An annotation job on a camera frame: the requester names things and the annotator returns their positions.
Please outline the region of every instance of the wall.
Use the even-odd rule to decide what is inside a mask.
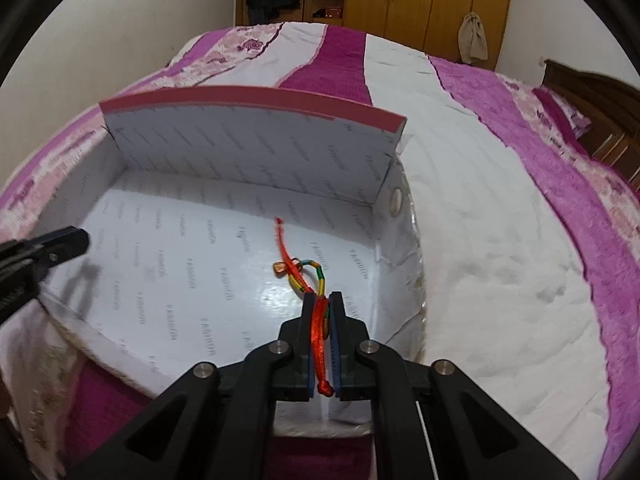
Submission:
[[[540,57],[605,73],[640,88],[640,76],[583,0],[511,0],[496,72],[542,82]]]
[[[0,87],[0,187],[60,126],[162,68],[193,36],[231,27],[234,0],[64,0]]]

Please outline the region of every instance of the open box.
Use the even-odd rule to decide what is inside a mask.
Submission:
[[[276,217],[289,253],[322,264],[349,316],[417,357],[422,258],[394,155],[405,118],[253,87],[160,90],[101,107],[110,135],[34,233],[73,224],[90,234],[87,254],[56,268],[41,297],[89,357],[154,396],[196,362],[227,365],[275,339],[302,307],[273,273]],[[276,433],[366,430],[358,403],[319,397],[279,406]]]

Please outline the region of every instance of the bedspread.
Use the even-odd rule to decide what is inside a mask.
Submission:
[[[457,363],[581,479],[610,469],[640,422],[640,209],[614,172],[564,141],[530,87],[364,33],[286,23],[204,34],[123,92],[215,84],[302,89],[405,115],[399,155],[426,280],[421,360]],[[28,235],[38,204],[105,134],[91,108],[17,170],[0,196],[0,241]],[[20,393],[30,455],[52,476],[65,437],[79,458],[145,401],[104,380],[122,412],[89,441],[73,424],[64,434],[100,379],[75,372],[83,357],[69,342],[39,343],[43,329],[24,330],[26,316],[0,331],[0,365]],[[54,378],[33,357],[52,349],[65,371]],[[42,402],[43,382],[60,402]]]

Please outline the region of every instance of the metal screw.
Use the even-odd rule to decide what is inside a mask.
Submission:
[[[360,343],[360,350],[362,350],[365,354],[375,354],[378,350],[380,350],[380,345],[371,339],[365,339],[362,343]]]
[[[211,363],[198,363],[193,367],[193,375],[199,379],[211,377],[214,367]]]
[[[269,350],[272,354],[286,354],[289,351],[289,343],[282,341],[281,339],[277,339],[269,345]]]
[[[456,365],[446,359],[441,359],[433,364],[433,369],[440,375],[451,375],[456,371]]]

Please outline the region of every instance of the bed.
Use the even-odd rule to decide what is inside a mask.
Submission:
[[[548,88],[533,89],[361,32],[277,23],[194,38],[120,95],[242,84],[407,117],[397,154],[420,233],[426,309],[420,352],[407,357],[457,363],[579,478],[595,479],[640,422],[640,165],[628,162],[637,93],[606,78],[598,93],[588,77],[549,62]],[[613,113],[612,101],[626,105]],[[587,133],[572,128],[572,107],[591,119]],[[0,240],[29,235],[42,203],[106,134],[93,107],[25,161],[0,196]],[[36,304],[0,332],[16,423],[50,478],[159,393],[141,393],[78,347]],[[366,478],[366,417],[343,429],[322,453],[341,457],[333,464],[345,478]],[[278,434],[272,478],[296,471],[288,454],[304,441],[285,438],[327,436],[313,425]]]

